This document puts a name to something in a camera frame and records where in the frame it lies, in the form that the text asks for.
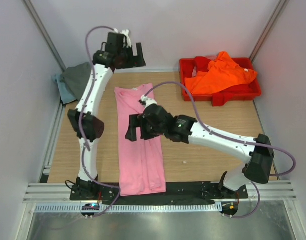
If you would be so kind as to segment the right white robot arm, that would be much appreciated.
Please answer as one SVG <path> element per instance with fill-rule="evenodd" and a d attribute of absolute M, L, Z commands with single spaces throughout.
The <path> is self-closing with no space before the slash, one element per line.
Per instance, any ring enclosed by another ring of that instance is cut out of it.
<path fill-rule="evenodd" d="M 269 138 L 259 134 L 257 138 L 244 137 L 220 131 L 186 115 L 172 116 L 163 107 L 152 104 L 143 113 L 129 116 L 125 139 L 151 140 L 158 136 L 175 143 L 201 145 L 232 155 L 242 165 L 223 173 L 218 192 L 224 198 L 234 195 L 249 182 L 267 184 L 270 178 L 274 152 Z"/>

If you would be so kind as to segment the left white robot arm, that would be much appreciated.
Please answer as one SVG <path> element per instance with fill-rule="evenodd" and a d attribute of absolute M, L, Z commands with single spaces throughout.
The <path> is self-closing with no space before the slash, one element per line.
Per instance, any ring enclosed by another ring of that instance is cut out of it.
<path fill-rule="evenodd" d="M 113 29 L 108 33 L 107 40 L 103 42 L 100 50 L 94 54 L 86 51 L 91 67 L 89 80 L 75 109 L 70 109 L 67 113 L 80 145 L 80 169 L 72 192 L 80 191 L 88 200 L 95 199 L 99 193 L 99 185 L 96 184 L 96 156 L 104 123 L 97 115 L 106 85 L 115 70 L 146 65 L 141 44 L 135 45 L 136 55 L 133 54 L 132 47 L 129 30 Z"/>

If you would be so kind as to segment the pink t-shirt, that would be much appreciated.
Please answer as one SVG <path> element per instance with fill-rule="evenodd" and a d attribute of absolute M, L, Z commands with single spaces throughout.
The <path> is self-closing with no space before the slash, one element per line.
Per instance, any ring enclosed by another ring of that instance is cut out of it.
<path fill-rule="evenodd" d="M 141 114 L 143 106 L 138 100 L 153 87 L 151 83 L 127 89 L 115 87 L 118 126 L 118 160 L 120 196 L 147 195 L 166 192 L 161 138 L 125 139 L 129 116 Z"/>

